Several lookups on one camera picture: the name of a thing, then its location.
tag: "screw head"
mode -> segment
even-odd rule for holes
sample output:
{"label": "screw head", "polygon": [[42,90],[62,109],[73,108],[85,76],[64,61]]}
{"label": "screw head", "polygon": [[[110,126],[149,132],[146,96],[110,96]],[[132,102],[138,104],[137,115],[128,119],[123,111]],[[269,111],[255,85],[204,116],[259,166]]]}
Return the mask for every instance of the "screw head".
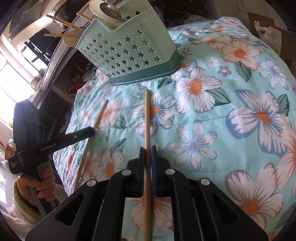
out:
{"label": "screw head", "polygon": [[169,168],[169,169],[166,169],[166,170],[165,170],[165,173],[168,174],[168,175],[173,175],[173,174],[175,174],[175,170]]}
{"label": "screw head", "polygon": [[89,186],[89,187],[93,187],[94,185],[96,185],[96,181],[93,180],[93,179],[92,179],[92,180],[88,180],[86,184],[87,184],[87,186]]}
{"label": "screw head", "polygon": [[206,178],[203,178],[200,180],[200,183],[204,186],[207,186],[210,184],[210,180],[209,179],[206,179]]}
{"label": "screw head", "polygon": [[124,175],[124,176],[128,176],[130,174],[131,174],[131,170],[129,170],[129,169],[125,169],[122,171],[122,175]]}

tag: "floral comforter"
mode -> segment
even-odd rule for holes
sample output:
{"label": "floral comforter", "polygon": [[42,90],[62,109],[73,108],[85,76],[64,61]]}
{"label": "floral comforter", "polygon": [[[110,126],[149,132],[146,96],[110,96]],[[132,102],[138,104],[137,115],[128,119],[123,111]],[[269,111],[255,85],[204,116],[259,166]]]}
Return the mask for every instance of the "floral comforter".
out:
{"label": "floral comforter", "polygon": [[[171,76],[112,86],[97,72],[77,94],[67,132],[104,112],[80,185],[110,178],[144,146],[144,91],[151,95],[151,145],[188,178],[208,177],[270,240],[296,198],[296,83],[286,64],[235,18],[169,29],[183,61]],[[70,195],[86,140],[54,154]],[[126,202],[122,235],[144,239],[143,199]],[[169,198],[155,200],[152,239],[173,240]]]}

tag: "finger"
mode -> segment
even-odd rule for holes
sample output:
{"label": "finger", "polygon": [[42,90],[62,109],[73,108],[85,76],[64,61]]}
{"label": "finger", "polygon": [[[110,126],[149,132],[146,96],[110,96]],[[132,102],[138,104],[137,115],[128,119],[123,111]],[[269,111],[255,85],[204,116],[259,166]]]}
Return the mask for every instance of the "finger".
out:
{"label": "finger", "polygon": [[54,194],[50,195],[50,196],[49,196],[49,197],[47,197],[45,200],[46,200],[47,202],[50,202],[50,201],[53,201],[53,200],[55,200],[55,198],[56,198],[56,193],[54,193]]}
{"label": "finger", "polygon": [[55,175],[52,174],[50,177],[45,178],[43,181],[41,181],[40,186],[38,186],[36,190],[38,191],[46,190],[54,184],[54,181],[55,181]]}
{"label": "finger", "polygon": [[50,164],[47,164],[44,172],[43,172],[43,178],[48,178],[53,174],[52,166]]}
{"label": "finger", "polygon": [[38,197],[39,198],[47,198],[47,197],[51,196],[52,194],[54,194],[55,191],[56,191],[56,186],[52,185],[50,188],[40,191],[38,193]]}
{"label": "finger", "polygon": [[17,178],[18,187],[38,187],[40,182],[28,174],[21,174]]}

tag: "plastic bag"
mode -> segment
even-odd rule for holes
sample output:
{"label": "plastic bag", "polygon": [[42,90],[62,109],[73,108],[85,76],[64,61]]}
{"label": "plastic bag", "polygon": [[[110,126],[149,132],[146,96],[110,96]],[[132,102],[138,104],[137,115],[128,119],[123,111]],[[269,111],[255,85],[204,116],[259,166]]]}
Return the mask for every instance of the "plastic bag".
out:
{"label": "plastic bag", "polygon": [[259,21],[254,22],[254,26],[259,34],[260,39],[271,47],[278,55],[281,53],[281,31],[273,27],[260,27]]}

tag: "human hand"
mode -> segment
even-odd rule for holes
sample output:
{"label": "human hand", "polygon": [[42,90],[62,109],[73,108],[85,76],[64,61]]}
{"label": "human hand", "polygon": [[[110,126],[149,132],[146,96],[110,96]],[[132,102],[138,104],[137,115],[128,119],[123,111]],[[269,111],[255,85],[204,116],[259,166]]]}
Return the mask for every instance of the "human hand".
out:
{"label": "human hand", "polygon": [[36,190],[40,191],[38,197],[45,198],[47,202],[53,201],[56,197],[55,175],[53,174],[51,165],[47,165],[43,177],[44,180],[41,182],[25,173],[17,178],[17,188],[20,196],[33,206],[36,206],[36,203],[29,191],[29,187],[35,187]]}

